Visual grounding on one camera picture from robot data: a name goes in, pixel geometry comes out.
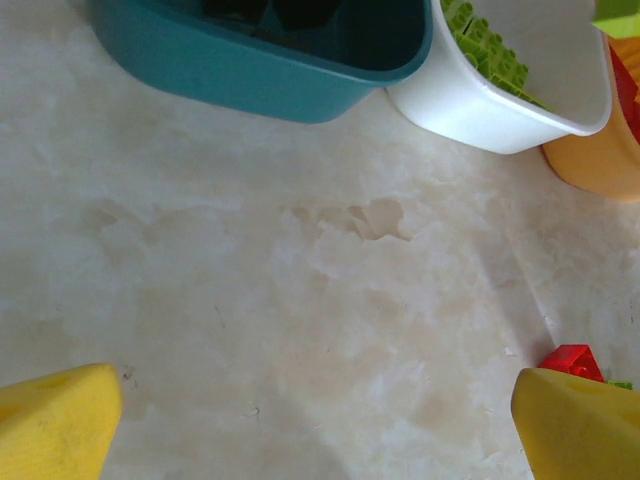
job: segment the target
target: marble floor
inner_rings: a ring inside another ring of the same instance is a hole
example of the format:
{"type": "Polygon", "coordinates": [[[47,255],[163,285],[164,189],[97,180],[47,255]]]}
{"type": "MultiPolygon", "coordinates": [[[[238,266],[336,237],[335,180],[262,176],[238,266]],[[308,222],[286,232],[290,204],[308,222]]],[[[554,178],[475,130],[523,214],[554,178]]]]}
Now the marble floor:
{"type": "Polygon", "coordinates": [[[72,0],[0,0],[0,77],[0,384],[114,364],[104,479],[526,479],[521,368],[640,383],[640,207],[537,150],[176,98],[72,0]]]}

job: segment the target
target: toy building block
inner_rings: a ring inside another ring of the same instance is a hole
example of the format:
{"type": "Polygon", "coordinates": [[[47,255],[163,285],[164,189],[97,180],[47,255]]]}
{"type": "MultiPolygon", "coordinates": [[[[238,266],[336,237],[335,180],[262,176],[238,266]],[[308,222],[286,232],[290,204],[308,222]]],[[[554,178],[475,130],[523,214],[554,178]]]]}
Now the toy building block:
{"type": "Polygon", "coordinates": [[[618,380],[609,380],[607,383],[615,387],[626,388],[627,390],[633,390],[633,383],[631,382],[620,382],[618,380]]]}
{"type": "Polygon", "coordinates": [[[482,76],[498,88],[549,110],[524,91],[529,68],[517,61],[516,53],[505,47],[502,37],[491,31],[485,18],[473,16],[470,3],[441,0],[441,5],[458,47],[482,76]]]}
{"type": "Polygon", "coordinates": [[[560,345],[538,368],[556,370],[582,378],[604,382],[589,345],[560,345]]]}
{"type": "Polygon", "coordinates": [[[628,124],[632,124],[636,118],[635,101],[638,96],[638,85],[618,57],[615,50],[610,48],[611,64],[616,79],[616,90],[622,114],[628,124]]]}
{"type": "Polygon", "coordinates": [[[596,2],[593,24],[613,38],[640,36],[640,0],[596,2]]]}

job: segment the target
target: green toy piece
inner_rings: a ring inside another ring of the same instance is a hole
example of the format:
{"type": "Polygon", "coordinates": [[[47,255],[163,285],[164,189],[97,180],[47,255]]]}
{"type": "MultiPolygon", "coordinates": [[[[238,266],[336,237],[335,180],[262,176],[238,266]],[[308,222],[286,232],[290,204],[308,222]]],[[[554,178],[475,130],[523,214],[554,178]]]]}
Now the green toy piece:
{"type": "Polygon", "coordinates": [[[609,385],[614,385],[620,388],[626,388],[627,390],[633,390],[633,383],[631,382],[620,382],[618,380],[609,380],[607,382],[609,385]]]}
{"type": "Polygon", "coordinates": [[[491,31],[487,19],[474,16],[473,5],[464,0],[441,0],[441,5],[449,30],[473,68],[498,88],[549,110],[524,91],[529,68],[491,31]]]}
{"type": "Polygon", "coordinates": [[[596,2],[593,24],[613,38],[640,36],[640,0],[596,2]]]}

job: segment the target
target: lego brick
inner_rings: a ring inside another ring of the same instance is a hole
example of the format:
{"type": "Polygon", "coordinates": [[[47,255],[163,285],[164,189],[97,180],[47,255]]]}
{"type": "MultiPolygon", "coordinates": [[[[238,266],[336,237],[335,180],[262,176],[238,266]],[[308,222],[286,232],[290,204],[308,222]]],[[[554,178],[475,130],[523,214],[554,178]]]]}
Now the lego brick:
{"type": "Polygon", "coordinates": [[[615,387],[626,388],[627,390],[633,390],[633,383],[631,382],[620,382],[618,380],[609,380],[607,383],[615,387]]]}
{"type": "Polygon", "coordinates": [[[588,345],[560,345],[538,367],[604,382],[588,345]]]}
{"type": "Polygon", "coordinates": [[[640,0],[601,0],[593,24],[613,38],[640,36],[640,0]]]}

